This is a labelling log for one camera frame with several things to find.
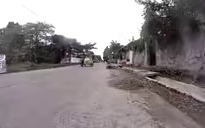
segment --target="grass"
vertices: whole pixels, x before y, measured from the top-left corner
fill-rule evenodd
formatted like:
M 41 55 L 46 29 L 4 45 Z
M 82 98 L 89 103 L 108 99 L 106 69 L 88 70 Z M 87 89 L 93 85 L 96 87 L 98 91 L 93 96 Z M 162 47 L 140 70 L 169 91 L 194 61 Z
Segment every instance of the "grass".
M 77 64 L 48 64 L 48 63 L 35 64 L 35 63 L 25 62 L 25 63 L 7 65 L 7 73 L 66 67 L 71 65 L 77 65 Z

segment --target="sky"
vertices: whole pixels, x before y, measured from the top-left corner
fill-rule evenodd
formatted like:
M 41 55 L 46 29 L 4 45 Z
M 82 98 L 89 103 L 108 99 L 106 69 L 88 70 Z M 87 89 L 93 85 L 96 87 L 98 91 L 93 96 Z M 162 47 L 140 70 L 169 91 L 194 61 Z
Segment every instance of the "sky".
M 139 38 L 142 13 L 135 0 L 0 0 L 0 28 L 9 21 L 47 22 L 56 34 L 96 42 L 94 52 L 102 55 L 112 40 L 126 45 Z

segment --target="sidewalk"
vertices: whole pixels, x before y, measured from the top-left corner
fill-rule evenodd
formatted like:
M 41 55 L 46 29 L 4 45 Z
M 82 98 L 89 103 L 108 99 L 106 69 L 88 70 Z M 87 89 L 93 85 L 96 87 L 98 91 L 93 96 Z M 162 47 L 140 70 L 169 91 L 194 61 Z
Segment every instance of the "sidewalk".
M 123 67 L 124 70 L 145 77 L 147 80 L 159 83 L 167 88 L 174 89 L 180 93 L 193 97 L 195 100 L 205 103 L 205 89 L 192 84 L 186 84 L 173 79 L 160 77 L 159 73 L 135 68 Z

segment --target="foliage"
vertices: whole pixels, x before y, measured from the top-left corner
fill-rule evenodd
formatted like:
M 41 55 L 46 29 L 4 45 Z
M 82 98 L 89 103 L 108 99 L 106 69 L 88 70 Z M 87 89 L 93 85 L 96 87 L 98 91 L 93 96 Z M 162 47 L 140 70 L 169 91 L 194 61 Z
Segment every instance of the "foliage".
M 123 48 L 124 46 L 121 45 L 120 43 L 118 43 L 117 41 L 112 40 L 110 43 L 110 46 L 106 47 L 104 49 L 104 53 L 103 53 L 103 57 L 104 60 L 108 60 L 108 59 L 117 59 L 118 55 L 119 55 L 119 50 L 121 50 L 121 48 Z
M 51 24 L 38 22 L 20 25 L 9 22 L 0 29 L 0 54 L 7 63 L 60 63 L 61 59 L 76 52 L 90 51 L 96 43 L 82 45 L 76 39 L 55 35 Z
M 189 26 L 191 32 L 199 32 L 199 12 L 202 0 L 136 0 L 145 6 L 145 23 L 141 37 L 150 42 L 172 42 L 181 38 L 184 26 Z
M 142 38 L 138 40 L 133 40 L 130 43 L 128 43 L 125 47 L 126 50 L 133 50 L 137 52 L 143 52 L 145 50 L 145 44 L 144 40 Z

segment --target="road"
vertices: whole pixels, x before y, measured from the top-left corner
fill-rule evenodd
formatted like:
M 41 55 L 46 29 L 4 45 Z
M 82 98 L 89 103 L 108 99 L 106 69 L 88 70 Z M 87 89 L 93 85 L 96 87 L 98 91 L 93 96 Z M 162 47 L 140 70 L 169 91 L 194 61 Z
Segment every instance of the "road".
M 96 64 L 0 75 L 0 128 L 200 127 L 146 89 L 110 86 L 111 73 Z

